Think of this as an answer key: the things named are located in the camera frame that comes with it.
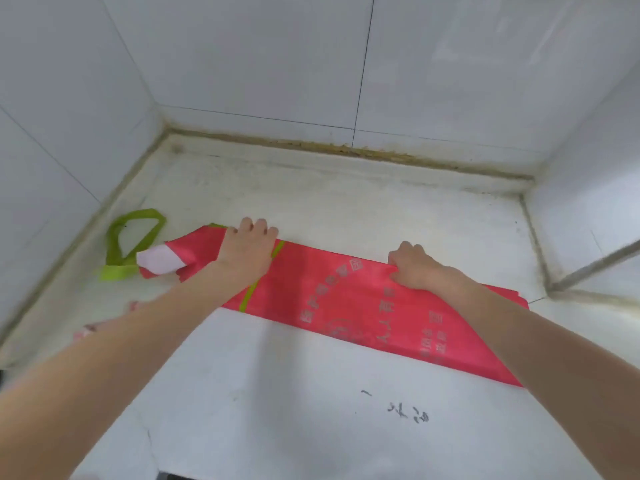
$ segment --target green trim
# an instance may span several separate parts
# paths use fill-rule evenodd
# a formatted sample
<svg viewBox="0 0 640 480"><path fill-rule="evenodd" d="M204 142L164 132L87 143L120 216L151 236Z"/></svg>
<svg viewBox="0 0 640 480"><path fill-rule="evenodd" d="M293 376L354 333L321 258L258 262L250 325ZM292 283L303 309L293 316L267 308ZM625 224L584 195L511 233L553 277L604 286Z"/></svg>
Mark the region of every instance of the green trim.
<svg viewBox="0 0 640 480"><path fill-rule="evenodd" d="M125 225L129 221L137 219L157 219L158 223L135 245L129 254L123 256L118 238ZM151 247L151 244L154 243L160 233L160 229L165 224L166 217L156 209L134 210L114 220L107 230L107 258L105 266L103 266L100 273L100 279L103 281L117 281L136 274L138 272L136 254Z"/></svg>
<svg viewBox="0 0 640 480"><path fill-rule="evenodd" d="M284 241L280 241L276 244L276 247L274 247L273 251L271 252L271 259L274 259L278 255L280 250L283 248L284 243ZM240 303L240 306L238 307L239 312L244 313L246 311L246 307L247 305L249 305L249 300L251 299L253 292L256 288L258 288L258 283L260 283L260 280L256 281L247 289L246 293L244 294L244 298L242 298L242 303Z"/></svg>

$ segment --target tiled floor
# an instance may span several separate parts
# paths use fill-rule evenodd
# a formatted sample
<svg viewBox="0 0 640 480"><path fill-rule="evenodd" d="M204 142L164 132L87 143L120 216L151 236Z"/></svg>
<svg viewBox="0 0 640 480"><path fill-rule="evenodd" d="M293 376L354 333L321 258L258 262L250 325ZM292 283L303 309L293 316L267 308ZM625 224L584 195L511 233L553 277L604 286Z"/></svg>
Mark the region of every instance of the tiled floor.
<svg viewBox="0 0 640 480"><path fill-rule="evenodd" d="M178 143L183 152L174 154ZM405 178L386 177L370 162L357 162L357 171L353 162L306 168L304 153L233 145L165 143L31 311L8 353L20 363L42 359L84 323L171 286L172 277L95 277L108 221L154 207L168 218L162 239L249 215L266 217L283 239L379 261L404 239L420 242L436 259L539 300L534 310L640 364L630 345L640 337L635 317L589 308L585 324L573 304L540 300L540 270L516 197L434 186L432 174L421 184L424 169ZM239 153L252 158L231 156ZM427 411L429 423L387 412L401 401ZM228 310L188 338L78 473L151 480L158 470L224 480L598 478L523 389Z"/></svg>

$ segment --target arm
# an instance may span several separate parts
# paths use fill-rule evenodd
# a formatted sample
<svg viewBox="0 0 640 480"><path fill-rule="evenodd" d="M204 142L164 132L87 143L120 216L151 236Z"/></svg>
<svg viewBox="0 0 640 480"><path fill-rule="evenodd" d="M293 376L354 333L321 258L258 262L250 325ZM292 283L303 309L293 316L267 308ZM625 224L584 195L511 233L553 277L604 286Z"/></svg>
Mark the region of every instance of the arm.
<svg viewBox="0 0 640 480"><path fill-rule="evenodd" d="M227 230L217 261L0 394L0 478L69 478L184 339L267 272L277 234L264 219L243 219Z"/></svg>
<svg viewBox="0 0 640 480"><path fill-rule="evenodd" d="M569 434L606 480L640 478L640 371L403 242L392 279L435 293Z"/></svg>

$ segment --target red bag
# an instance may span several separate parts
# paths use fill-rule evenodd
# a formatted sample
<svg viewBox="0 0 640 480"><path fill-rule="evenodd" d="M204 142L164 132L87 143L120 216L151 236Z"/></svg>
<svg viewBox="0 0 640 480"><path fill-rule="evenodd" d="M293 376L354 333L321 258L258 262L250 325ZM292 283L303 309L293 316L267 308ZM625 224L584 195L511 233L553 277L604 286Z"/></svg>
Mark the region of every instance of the red bag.
<svg viewBox="0 0 640 480"><path fill-rule="evenodd" d="M217 258L224 234L224 228L204 226L166 243L186 264L177 271L181 281ZM520 385L452 307L391 281L395 266L284 241L274 255L267 275L225 308ZM516 291L487 288L528 308Z"/></svg>

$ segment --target hand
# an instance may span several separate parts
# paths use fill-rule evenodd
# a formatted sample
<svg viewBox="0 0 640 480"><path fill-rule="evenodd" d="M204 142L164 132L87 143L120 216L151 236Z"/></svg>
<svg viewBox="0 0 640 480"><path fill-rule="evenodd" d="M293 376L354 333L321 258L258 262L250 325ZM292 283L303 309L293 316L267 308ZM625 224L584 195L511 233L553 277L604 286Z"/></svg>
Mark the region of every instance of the hand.
<svg viewBox="0 0 640 480"><path fill-rule="evenodd" d="M251 286L267 273L277 236L278 229L268 228L264 219L258 219L253 224L249 217L245 217L238 229L227 229L215 263L223 267L228 278L240 286L237 292Z"/></svg>
<svg viewBox="0 0 640 480"><path fill-rule="evenodd" d="M399 285L433 292L443 271L452 269L426 254L420 244L413 246L408 241L403 241L396 251L389 253L388 263L397 266L398 271L390 277Z"/></svg>

